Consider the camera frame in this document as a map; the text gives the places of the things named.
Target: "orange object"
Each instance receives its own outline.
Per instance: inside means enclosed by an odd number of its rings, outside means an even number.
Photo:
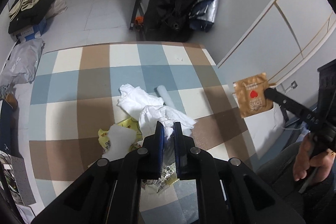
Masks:
[[[8,104],[11,105],[14,111],[17,109],[17,100],[11,93],[7,94],[5,100]]]
[[[143,17],[136,17],[135,18],[135,24],[136,25],[142,25],[143,24]]]

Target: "screw head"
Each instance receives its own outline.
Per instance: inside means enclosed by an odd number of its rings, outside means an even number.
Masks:
[[[97,160],[97,165],[102,167],[102,166],[105,166],[109,163],[109,160],[106,159],[106,158],[101,158],[99,160]]]
[[[241,160],[237,158],[230,159],[230,163],[234,166],[239,166],[241,164]]]
[[[139,154],[139,155],[145,155],[145,154],[147,154],[147,152],[148,152],[148,150],[147,150],[147,148],[145,148],[145,147],[140,147],[140,148],[138,149],[138,154]]]
[[[201,152],[201,150],[198,147],[194,146],[190,149],[190,152],[197,155]]]

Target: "checkered mat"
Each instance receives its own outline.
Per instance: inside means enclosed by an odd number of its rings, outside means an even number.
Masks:
[[[128,117],[117,107],[127,83],[155,95],[164,85],[176,108],[197,121],[196,146],[214,157],[238,157],[250,167],[257,161],[236,102],[202,46],[131,42],[49,52],[41,57],[29,117],[31,162],[45,206],[101,157],[98,130]],[[142,192],[140,211],[146,224],[191,223],[198,218],[195,181],[160,195]]]

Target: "red heart logo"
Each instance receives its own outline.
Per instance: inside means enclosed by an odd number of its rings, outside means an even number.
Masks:
[[[251,98],[256,98],[256,97],[258,97],[258,93],[257,93],[255,90],[252,90],[251,93],[250,93],[250,97],[251,97]]]

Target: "black clothing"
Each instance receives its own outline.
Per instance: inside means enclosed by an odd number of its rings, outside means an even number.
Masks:
[[[13,8],[18,1],[19,0],[15,0],[11,8]],[[29,25],[39,24],[54,1],[55,0],[39,0],[32,8],[19,11],[16,17],[9,23],[8,33],[14,33]]]

